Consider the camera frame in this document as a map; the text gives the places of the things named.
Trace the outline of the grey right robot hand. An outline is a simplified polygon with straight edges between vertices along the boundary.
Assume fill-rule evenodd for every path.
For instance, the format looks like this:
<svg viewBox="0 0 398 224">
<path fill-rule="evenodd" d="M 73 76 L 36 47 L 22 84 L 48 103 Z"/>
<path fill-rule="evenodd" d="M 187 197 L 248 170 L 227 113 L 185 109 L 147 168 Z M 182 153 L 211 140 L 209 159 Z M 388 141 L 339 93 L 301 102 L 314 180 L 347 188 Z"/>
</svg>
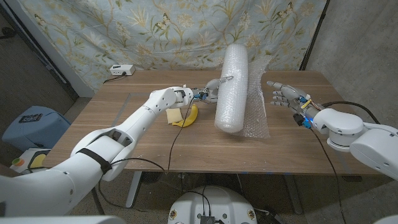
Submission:
<svg viewBox="0 0 398 224">
<path fill-rule="evenodd" d="M 294 114 L 300 114 L 308 118 L 314 118 L 320 111 L 314 105 L 310 96 L 299 88 L 290 85 L 267 81 L 267 84 L 275 89 L 271 104 L 289 108 Z"/>
</svg>

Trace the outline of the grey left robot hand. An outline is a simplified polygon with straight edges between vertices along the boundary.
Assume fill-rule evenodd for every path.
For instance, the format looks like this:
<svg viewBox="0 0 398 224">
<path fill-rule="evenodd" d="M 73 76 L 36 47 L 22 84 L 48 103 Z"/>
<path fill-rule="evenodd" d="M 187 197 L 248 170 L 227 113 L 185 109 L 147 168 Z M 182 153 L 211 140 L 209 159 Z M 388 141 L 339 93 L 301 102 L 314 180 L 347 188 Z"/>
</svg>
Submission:
<svg viewBox="0 0 398 224">
<path fill-rule="evenodd" d="M 195 101 L 201 101 L 206 104 L 214 104 L 218 101 L 218 89 L 222 83 L 232 80 L 233 76 L 227 76 L 219 79 L 210 80 L 204 88 L 193 88 L 193 97 Z"/>
</svg>

